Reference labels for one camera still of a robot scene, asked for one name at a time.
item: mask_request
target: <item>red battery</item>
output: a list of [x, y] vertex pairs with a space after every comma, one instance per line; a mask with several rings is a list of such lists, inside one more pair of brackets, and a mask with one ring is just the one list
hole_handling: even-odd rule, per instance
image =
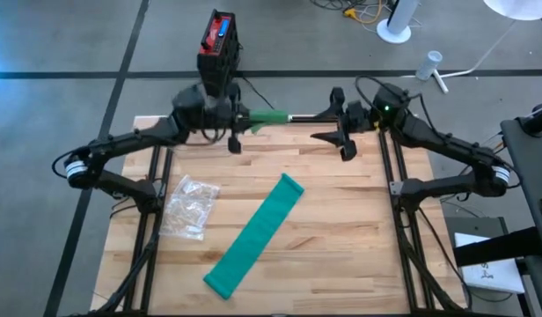
[[234, 78], [239, 61], [238, 30], [233, 13], [214, 9], [202, 36], [197, 70], [209, 96], [218, 98]]

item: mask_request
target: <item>concrete floor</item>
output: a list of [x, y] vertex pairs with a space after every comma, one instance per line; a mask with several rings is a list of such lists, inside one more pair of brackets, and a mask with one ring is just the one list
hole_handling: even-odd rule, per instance
[[[423, 28], [413, 29], [407, 44], [391, 46], [339, 12], [305, 0], [151, 0], [129, 70], [194, 70], [213, 8], [237, 14], [245, 48], [242, 70], [414, 70], [430, 49], [443, 53], [442, 70], [468, 69], [509, 23], [481, 1], [423, 3], [415, 15]], [[0, 72], [117, 71], [140, 5], [140, 0], [0, 0]], [[481, 68], [542, 70], [542, 23], [517, 23]], [[448, 95], [431, 81], [384, 80], [421, 89], [435, 125], [470, 141], [492, 136], [501, 120], [527, 114], [542, 102], [539, 76], [453, 78], [447, 80]], [[168, 114], [173, 94], [193, 82], [126, 80], [111, 132], [128, 131], [135, 115]], [[277, 108], [291, 113], [325, 108], [335, 85], [346, 90], [348, 100], [357, 99], [350, 77], [252, 82]], [[97, 136], [114, 84], [114, 77], [0, 79], [0, 316], [44, 311], [79, 197], [49, 166], [59, 154]], [[265, 106], [243, 88], [247, 106]], [[363, 82], [363, 90], [372, 96], [376, 87]], [[420, 112], [419, 105], [412, 109]], [[435, 154], [431, 163], [436, 177], [462, 168]], [[121, 164], [116, 159], [108, 167], [118, 172]], [[89, 307], [112, 203], [100, 192], [92, 195], [60, 315]], [[473, 196], [468, 204], [490, 217], [505, 217], [510, 231], [532, 224], [519, 189], [496, 199]], [[448, 206], [444, 211], [464, 216]], [[515, 299], [476, 300], [474, 309], [519, 314]]]

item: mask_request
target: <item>green resistance band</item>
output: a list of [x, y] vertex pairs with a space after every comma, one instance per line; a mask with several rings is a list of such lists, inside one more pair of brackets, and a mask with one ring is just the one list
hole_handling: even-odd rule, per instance
[[257, 122], [257, 124], [251, 128], [252, 133], [255, 134], [267, 125], [289, 123], [289, 114], [281, 110], [253, 110], [250, 112], [250, 121]]
[[304, 188], [283, 173], [223, 258], [204, 277], [204, 282], [223, 299], [229, 299], [303, 192]]

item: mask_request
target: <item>teal elastic band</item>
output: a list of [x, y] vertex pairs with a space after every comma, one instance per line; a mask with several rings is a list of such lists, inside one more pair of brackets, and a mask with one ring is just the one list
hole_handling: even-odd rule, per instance
[[204, 282], [223, 299], [229, 299], [303, 192], [304, 188], [283, 173], [223, 258], [203, 278]]

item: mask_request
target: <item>plastic bag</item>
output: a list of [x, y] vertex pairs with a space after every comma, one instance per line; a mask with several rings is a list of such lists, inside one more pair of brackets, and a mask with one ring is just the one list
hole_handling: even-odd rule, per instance
[[170, 196], [159, 234], [193, 240], [204, 239], [204, 229], [220, 188], [189, 175], [183, 177]]

